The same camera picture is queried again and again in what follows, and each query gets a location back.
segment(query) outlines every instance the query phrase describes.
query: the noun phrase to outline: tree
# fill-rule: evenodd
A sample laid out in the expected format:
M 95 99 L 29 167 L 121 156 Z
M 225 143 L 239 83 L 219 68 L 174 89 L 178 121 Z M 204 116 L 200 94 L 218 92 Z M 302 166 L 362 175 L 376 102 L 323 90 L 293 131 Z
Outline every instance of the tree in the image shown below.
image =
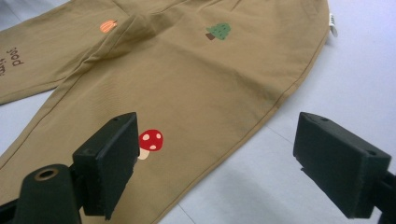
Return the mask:
M 210 40 L 213 40 L 214 38 L 224 40 L 228 33 L 231 31 L 231 27 L 228 23 L 219 23 L 210 28 L 206 28 L 206 30 L 209 32 L 208 34 L 206 34 L 206 36 Z

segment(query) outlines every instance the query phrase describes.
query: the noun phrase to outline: mushroom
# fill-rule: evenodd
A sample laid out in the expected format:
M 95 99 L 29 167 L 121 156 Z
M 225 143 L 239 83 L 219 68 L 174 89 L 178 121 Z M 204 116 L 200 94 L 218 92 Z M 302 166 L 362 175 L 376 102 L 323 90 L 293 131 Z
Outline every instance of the mushroom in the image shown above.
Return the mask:
M 150 151 L 158 151 L 163 147 L 163 134 L 155 129 L 150 129 L 139 135 L 140 156 L 139 160 L 145 160 Z

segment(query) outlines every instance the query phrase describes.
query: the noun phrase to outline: white surface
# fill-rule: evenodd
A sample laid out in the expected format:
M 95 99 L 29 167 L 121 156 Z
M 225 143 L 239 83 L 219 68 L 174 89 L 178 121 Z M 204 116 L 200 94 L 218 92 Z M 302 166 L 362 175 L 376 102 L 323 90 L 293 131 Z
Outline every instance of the white surface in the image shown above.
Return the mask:
M 0 29 L 61 3 L 0 0 Z M 329 0 L 329 5 L 339 36 L 329 37 L 305 83 L 162 224 L 378 221 L 377 210 L 371 219 L 346 219 L 292 156 L 298 116 L 305 111 L 337 122 L 396 157 L 396 2 Z M 0 105 L 1 153 L 49 96 Z M 389 170 L 396 173 L 395 161 Z

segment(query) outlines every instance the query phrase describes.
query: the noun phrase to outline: black clamp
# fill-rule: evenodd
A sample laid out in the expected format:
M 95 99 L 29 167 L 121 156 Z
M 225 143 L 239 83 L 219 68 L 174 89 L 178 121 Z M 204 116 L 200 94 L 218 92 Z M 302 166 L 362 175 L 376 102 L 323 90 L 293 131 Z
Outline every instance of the black clamp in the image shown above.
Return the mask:
M 0 223 L 81 223 L 111 214 L 139 156 L 136 113 L 111 119 L 73 154 L 73 165 L 42 167 L 23 179 L 20 198 L 0 206 Z
M 388 172 L 391 156 L 318 115 L 301 113 L 293 155 L 348 218 L 396 223 L 396 177 Z

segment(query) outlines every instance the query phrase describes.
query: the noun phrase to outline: tan fabric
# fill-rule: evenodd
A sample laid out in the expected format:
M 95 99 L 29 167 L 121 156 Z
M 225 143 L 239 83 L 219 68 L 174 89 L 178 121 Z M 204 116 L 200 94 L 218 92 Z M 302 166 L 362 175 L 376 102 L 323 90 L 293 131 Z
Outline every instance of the tan fabric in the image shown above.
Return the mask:
M 0 104 L 57 87 L 104 41 L 102 22 L 127 18 L 112 1 L 72 0 L 0 32 Z
M 160 130 L 163 148 L 136 164 L 110 223 L 158 222 L 298 88 L 329 32 L 325 0 L 134 4 L 117 2 L 130 17 L 64 71 L 70 74 L 0 158 L 0 203 L 18 197 L 25 175 L 71 164 L 109 119 L 135 111 L 139 132 Z M 224 23 L 225 38 L 210 40 L 209 28 Z M 33 85 L 23 81 L 20 91 Z M 14 95 L 8 85 L 2 94 Z

